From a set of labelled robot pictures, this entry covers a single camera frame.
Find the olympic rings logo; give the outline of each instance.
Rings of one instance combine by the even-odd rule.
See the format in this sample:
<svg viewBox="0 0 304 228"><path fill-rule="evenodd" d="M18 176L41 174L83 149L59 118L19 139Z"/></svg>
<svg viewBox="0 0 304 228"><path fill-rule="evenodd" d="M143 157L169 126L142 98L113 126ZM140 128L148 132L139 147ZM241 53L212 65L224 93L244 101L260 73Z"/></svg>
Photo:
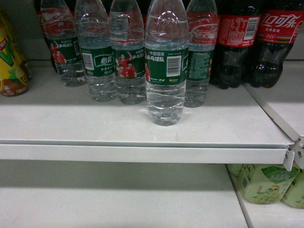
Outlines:
<svg viewBox="0 0 304 228"><path fill-rule="evenodd" d="M274 39L276 36L274 34L266 34L267 39Z"/></svg>

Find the green bottle label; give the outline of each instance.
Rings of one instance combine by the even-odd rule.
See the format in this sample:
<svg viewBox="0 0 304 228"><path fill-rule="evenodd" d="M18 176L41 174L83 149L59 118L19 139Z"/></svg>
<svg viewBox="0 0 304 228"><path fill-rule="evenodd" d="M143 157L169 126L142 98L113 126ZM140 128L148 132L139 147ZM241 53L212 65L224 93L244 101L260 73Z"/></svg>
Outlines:
<svg viewBox="0 0 304 228"><path fill-rule="evenodd" d="M81 55L86 75L102 77L114 73L111 46L95 49L81 47Z"/></svg>
<svg viewBox="0 0 304 228"><path fill-rule="evenodd" d="M201 81L210 76L213 50L189 51L187 79Z"/></svg>
<svg viewBox="0 0 304 228"><path fill-rule="evenodd" d="M72 64L81 61L78 38L48 40L50 50L57 64Z"/></svg>
<svg viewBox="0 0 304 228"><path fill-rule="evenodd" d="M267 167L262 169L263 174L270 179L273 183L279 184L283 181L294 178L299 170L293 167L290 172L286 171L285 168L278 168L276 166Z"/></svg>
<svg viewBox="0 0 304 228"><path fill-rule="evenodd" d="M124 78L143 77L145 75L144 48L132 51L112 49L115 60L115 75Z"/></svg>
<svg viewBox="0 0 304 228"><path fill-rule="evenodd" d="M174 85L186 80L188 48L173 51L146 49L147 81L156 85Z"/></svg>

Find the coca-cola logo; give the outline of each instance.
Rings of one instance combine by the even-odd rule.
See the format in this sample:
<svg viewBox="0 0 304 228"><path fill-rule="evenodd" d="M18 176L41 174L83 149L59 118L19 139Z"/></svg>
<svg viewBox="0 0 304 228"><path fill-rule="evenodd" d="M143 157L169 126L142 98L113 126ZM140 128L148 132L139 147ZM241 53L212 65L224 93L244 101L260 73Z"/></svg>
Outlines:
<svg viewBox="0 0 304 228"><path fill-rule="evenodd" d="M296 16L294 14L290 15L271 15L271 14L263 14L261 26L267 27L285 27L285 28L295 28L297 25L297 19L301 16Z"/></svg>

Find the red coca-cola label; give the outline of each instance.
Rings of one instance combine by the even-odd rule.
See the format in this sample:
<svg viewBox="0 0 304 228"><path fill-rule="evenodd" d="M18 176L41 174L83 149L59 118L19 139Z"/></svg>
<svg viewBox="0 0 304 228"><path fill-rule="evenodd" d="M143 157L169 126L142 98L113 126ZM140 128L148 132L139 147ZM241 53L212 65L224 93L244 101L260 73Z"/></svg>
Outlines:
<svg viewBox="0 0 304 228"><path fill-rule="evenodd" d="M303 11L266 10L257 40L276 44L294 43L304 19Z"/></svg>
<svg viewBox="0 0 304 228"><path fill-rule="evenodd" d="M229 47L245 48L253 45L261 15L222 15L218 43Z"/></svg>

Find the barcode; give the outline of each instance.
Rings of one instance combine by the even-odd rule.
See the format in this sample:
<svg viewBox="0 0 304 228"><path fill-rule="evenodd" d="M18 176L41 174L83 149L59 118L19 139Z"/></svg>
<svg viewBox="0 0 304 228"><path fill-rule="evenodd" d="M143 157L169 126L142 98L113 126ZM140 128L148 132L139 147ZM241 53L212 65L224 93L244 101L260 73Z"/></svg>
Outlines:
<svg viewBox="0 0 304 228"><path fill-rule="evenodd" d="M259 18L249 18L244 40L254 39Z"/></svg>
<svg viewBox="0 0 304 228"><path fill-rule="evenodd" d="M247 184L248 184L248 182L247 182L246 178L244 177L244 179L242 181L243 189L246 189Z"/></svg>
<svg viewBox="0 0 304 228"><path fill-rule="evenodd" d="M167 57L167 77L181 75L181 56Z"/></svg>
<svg viewBox="0 0 304 228"><path fill-rule="evenodd" d="M82 58L84 60L85 68L87 70L94 70L92 54L82 53Z"/></svg>
<svg viewBox="0 0 304 228"><path fill-rule="evenodd" d="M78 56L78 55L81 55L78 40L74 42L74 48L75 48L76 55L77 55L77 56Z"/></svg>

